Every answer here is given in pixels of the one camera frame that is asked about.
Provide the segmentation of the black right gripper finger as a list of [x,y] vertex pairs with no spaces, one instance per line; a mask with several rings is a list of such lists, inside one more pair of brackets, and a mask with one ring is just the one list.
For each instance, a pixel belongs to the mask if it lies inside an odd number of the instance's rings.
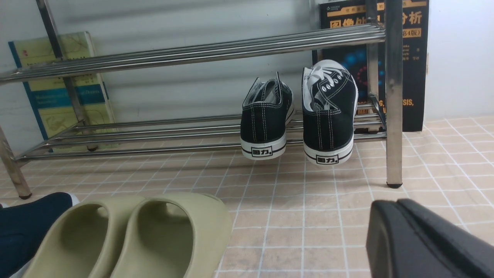
[[376,200],[366,251],[373,278],[492,278],[494,249],[411,199]]

